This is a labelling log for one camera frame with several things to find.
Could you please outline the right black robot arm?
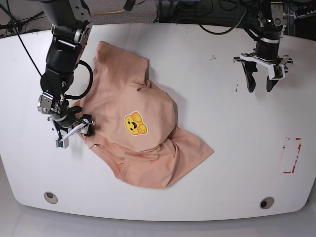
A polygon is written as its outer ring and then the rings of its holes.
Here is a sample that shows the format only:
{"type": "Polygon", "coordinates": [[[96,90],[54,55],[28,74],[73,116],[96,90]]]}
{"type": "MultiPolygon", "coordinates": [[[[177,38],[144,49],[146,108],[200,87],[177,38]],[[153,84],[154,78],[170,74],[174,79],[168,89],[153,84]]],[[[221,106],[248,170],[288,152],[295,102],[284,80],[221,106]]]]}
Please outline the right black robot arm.
{"type": "Polygon", "coordinates": [[[82,112],[82,107],[69,106],[70,100],[85,97],[93,83],[91,67],[80,59],[92,28],[91,15],[82,0],[41,0],[39,4],[52,24],[53,37],[45,72],[40,79],[42,95],[39,97],[38,111],[48,115],[48,121],[57,134],[56,147],[65,149],[71,135],[93,134],[92,116],[77,118],[76,114],[82,112]],[[88,86],[81,95],[68,95],[66,92],[74,81],[74,71],[78,65],[85,66],[89,72],[88,86]]]}

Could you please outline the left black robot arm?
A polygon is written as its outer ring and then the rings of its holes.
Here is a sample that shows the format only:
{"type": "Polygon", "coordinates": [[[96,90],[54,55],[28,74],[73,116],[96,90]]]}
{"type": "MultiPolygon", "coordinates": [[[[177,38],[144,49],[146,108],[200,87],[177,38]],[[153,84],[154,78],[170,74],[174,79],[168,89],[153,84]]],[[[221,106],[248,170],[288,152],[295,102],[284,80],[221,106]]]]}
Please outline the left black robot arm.
{"type": "Polygon", "coordinates": [[[242,64],[250,93],[256,87],[253,73],[258,72],[257,65],[268,70],[266,90],[270,92],[280,80],[285,78],[288,73],[287,64],[293,64],[293,59],[288,55],[282,57],[278,55],[280,41],[287,26],[283,7],[283,2],[279,0],[260,1],[254,12],[259,26],[250,23],[245,28],[247,34],[256,42],[256,47],[251,53],[234,57],[234,61],[242,64]]]}

